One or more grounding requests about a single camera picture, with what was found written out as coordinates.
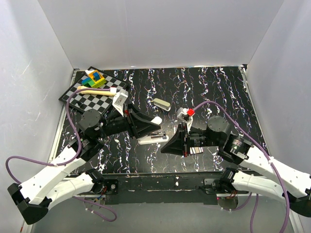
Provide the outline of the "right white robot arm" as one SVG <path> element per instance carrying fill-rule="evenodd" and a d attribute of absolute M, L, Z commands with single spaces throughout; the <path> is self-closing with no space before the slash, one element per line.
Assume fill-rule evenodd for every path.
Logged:
<path fill-rule="evenodd" d="M 249 168 L 258 176 L 241 170 L 226 168 L 220 179 L 205 185 L 215 192 L 253 192 L 289 203 L 294 212 L 311 216 L 311 176 L 295 170 L 264 153 L 253 143 L 234 135 L 230 124 L 220 116 L 213 116 L 205 130 L 188 128 L 182 122 L 175 135 L 161 149 L 161 153 L 188 156 L 194 147 L 218 147 L 224 160 Z"/>

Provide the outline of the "white stapler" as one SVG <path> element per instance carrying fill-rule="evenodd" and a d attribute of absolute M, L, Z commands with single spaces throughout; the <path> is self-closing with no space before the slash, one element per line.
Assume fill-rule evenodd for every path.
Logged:
<path fill-rule="evenodd" d="M 160 125 L 162 123 L 162 118 L 159 116 L 155 117 L 157 119 L 157 124 L 151 123 L 151 122 L 143 122 L 142 124 L 152 124 L 152 125 Z M 168 142 L 169 137 L 166 134 L 165 131 L 157 130 L 155 132 L 149 133 L 148 135 L 139 138 L 138 144 L 139 145 L 147 145 L 147 144 L 154 144 L 154 143 L 162 143 L 162 142 Z"/>

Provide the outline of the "grey beige stapler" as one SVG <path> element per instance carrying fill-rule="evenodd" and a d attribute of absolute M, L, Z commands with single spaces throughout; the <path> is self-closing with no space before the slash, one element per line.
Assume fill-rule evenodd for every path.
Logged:
<path fill-rule="evenodd" d="M 153 104 L 154 104 L 154 106 L 156 106 L 162 110 L 165 110 L 167 112 L 170 111 L 170 109 L 171 109 L 171 104 L 169 102 L 158 99 L 158 98 L 155 98 L 153 100 Z"/>

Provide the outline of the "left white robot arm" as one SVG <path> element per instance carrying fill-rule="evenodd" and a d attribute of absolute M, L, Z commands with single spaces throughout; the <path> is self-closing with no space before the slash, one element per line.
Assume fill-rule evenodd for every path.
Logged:
<path fill-rule="evenodd" d="M 104 147 L 101 139 L 125 131 L 130 137 L 139 139 L 160 130 L 160 117 L 144 114 L 131 103 L 124 106 L 124 114 L 114 111 L 108 119 L 95 109 L 85 111 L 77 124 L 76 139 L 71 140 L 50 164 L 32 178 L 8 187 L 13 202 L 28 225 L 38 222 L 52 207 L 71 197 L 103 191 L 106 182 L 94 168 L 68 181 L 63 180 Z"/>

